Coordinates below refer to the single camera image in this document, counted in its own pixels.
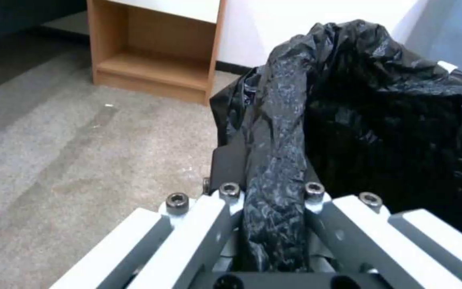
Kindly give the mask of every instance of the black plastic bag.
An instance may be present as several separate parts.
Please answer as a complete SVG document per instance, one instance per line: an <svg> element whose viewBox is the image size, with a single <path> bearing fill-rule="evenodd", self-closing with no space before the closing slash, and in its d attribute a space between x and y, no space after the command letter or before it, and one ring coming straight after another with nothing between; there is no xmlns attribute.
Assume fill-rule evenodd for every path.
<svg viewBox="0 0 462 289"><path fill-rule="evenodd" d="M462 81L383 26L315 24L211 108L220 146L245 141L245 269L308 271L306 157L332 197L371 191L462 231Z"/></svg>

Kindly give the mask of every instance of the hex socket screw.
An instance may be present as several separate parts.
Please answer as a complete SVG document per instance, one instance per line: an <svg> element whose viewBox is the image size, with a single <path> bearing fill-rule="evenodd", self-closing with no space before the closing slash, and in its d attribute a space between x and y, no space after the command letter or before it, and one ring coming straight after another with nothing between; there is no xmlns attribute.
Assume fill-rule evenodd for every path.
<svg viewBox="0 0 462 289"><path fill-rule="evenodd" d="M305 198L311 201L322 201L326 189L321 183L315 181L308 181L304 185Z"/></svg>
<svg viewBox="0 0 462 289"><path fill-rule="evenodd" d="M204 177L202 179L202 194L203 195L209 194L209 177Z"/></svg>
<svg viewBox="0 0 462 289"><path fill-rule="evenodd" d="M240 186L237 183L223 183L219 188L219 197L224 201L236 201L240 197Z"/></svg>
<svg viewBox="0 0 462 289"><path fill-rule="evenodd" d="M372 211L379 214L381 212L381 207L383 206L383 199L380 196L371 193L371 192L362 192L359 194L359 200L363 204L367 205Z"/></svg>
<svg viewBox="0 0 462 289"><path fill-rule="evenodd" d="M189 210L189 199L185 193L172 193L165 199L167 213L182 215Z"/></svg>

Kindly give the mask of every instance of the gray carpet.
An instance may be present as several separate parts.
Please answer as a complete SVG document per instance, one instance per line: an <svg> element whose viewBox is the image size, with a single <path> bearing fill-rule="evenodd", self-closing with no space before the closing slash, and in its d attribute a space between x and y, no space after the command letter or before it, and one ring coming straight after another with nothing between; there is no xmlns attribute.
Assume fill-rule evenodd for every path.
<svg viewBox="0 0 462 289"><path fill-rule="evenodd" d="M217 143L208 107L93 86L88 47L43 47L0 62L0 288L49 287L134 208L199 195Z"/></svg>

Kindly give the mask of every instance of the wooden cabinet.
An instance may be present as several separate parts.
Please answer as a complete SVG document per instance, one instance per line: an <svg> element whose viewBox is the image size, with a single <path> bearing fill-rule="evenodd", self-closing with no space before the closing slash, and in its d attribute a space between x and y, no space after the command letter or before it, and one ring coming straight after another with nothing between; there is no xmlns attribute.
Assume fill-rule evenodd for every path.
<svg viewBox="0 0 462 289"><path fill-rule="evenodd" d="M208 104L225 0L87 0L95 84Z"/></svg>

